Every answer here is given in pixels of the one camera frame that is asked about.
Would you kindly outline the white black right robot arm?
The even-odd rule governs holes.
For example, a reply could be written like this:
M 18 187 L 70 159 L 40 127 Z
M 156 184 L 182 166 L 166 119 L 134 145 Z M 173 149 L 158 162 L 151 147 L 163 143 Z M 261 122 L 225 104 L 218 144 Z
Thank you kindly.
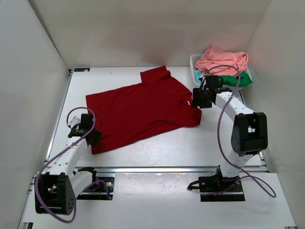
M 268 146 L 267 118 L 264 113 L 247 108 L 232 90 L 223 87 L 223 81 L 218 76 L 208 75 L 200 87 L 193 89 L 192 106 L 210 108 L 213 104 L 221 108 L 220 120 L 227 114 L 233 122 L 230 137 L 232 150 L 224 156 L 224 163 L 218 166 L 214 175 L 199 177 L 188 189 L 198 189 L 204 195 L 238 192 L 240 171 Z

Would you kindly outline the red t-shirt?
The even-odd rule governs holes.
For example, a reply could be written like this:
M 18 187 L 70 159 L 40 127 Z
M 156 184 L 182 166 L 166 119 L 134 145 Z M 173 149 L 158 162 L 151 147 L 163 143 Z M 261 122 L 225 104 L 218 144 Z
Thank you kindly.
M 91 148 L 99 154 L 181 127 L 196 127 L 202 112 L 193 108 L 192 92 L 166 67 L 140 73 L 141 83 L 90 94 L 86 104 L 101 120 L 103 136 Z

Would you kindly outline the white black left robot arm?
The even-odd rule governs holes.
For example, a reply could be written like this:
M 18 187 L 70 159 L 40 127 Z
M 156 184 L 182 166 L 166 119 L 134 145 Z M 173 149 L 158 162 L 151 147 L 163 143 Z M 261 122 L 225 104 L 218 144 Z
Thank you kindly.
M 94 129 L 94 115 L 74 117 L 68 125 L 66 147 L 43 168 L 35 180 L 35 210 L 39 214 L 70 215 L 83 191 L 94 190 L 100 178 L 93 167 L 76 169 L 80 157 L 101 138 Z

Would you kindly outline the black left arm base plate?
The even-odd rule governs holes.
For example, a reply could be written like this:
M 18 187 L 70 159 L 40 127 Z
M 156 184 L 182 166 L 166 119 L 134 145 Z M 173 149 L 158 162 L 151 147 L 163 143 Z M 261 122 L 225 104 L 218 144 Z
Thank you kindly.
M 115 174 L 114 173 L 97 173 L 96 184 L 78 195 L 78 200 L 113 200 Z

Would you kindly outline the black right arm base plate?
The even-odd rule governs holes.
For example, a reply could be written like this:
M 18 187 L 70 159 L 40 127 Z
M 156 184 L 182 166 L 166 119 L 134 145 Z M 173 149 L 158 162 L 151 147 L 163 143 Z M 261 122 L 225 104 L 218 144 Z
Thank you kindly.
M 199 190 L 201 202 L 239 202 L 245 201 L 239 177 L 221 178 L 217 175 L 198 177 L 191 182 L 188 190 Z

